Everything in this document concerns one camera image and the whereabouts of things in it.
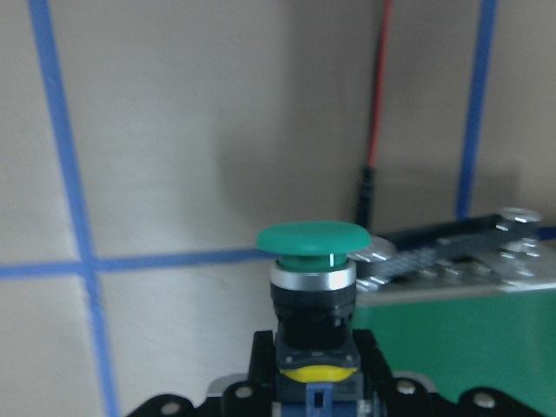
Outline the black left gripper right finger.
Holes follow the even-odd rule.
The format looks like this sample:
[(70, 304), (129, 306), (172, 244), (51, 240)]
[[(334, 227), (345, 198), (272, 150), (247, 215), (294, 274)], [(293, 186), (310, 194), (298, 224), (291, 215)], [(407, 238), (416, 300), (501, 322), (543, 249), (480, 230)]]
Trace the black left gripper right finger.
[(355, 329), (354, 342), (361, 357), (365, 391), (374, 391), (379, 385), (393, 378), (392, 370), (370, 330)]

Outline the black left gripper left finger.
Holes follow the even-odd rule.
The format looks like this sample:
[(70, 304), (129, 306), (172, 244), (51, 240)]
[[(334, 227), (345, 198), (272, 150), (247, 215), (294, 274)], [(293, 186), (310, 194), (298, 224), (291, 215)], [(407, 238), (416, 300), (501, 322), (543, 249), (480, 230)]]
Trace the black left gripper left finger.
[(270, 391), (275, 390), (275, 339), (272, 330), (256, 331), (248, 367), (248, 380)]

